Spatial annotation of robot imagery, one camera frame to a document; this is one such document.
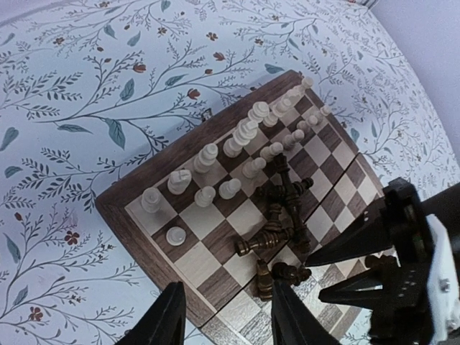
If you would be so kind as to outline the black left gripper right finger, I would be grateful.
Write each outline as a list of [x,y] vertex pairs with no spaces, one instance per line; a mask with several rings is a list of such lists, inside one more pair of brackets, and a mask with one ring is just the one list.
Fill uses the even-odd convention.
[[322,327],[292,288],[281,280],[272,284],[271,319],[274,344],[340,344]]

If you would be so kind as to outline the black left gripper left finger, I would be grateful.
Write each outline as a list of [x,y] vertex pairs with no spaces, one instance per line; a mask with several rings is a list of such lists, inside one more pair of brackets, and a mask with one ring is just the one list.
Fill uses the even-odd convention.
[[120,345],[184,344],[186,296],[182,282],[171,282],[120,339]]

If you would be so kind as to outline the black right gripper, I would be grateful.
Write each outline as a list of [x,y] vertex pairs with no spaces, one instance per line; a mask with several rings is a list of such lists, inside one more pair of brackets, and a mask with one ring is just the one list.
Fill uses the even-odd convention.
[[394,247],[397,264],[384,263],[378,267],[381,274],[362,272],[324,288],[319,300],[372,310],[372,344],[429,344],[433,323],[426,285],[434,243],[426,216],[442,217],[442,195],[422,201],[415,186],[403,178],[389,182],[383,193],[380,210],[367,208],[340,235],[310,254],[307,266]]

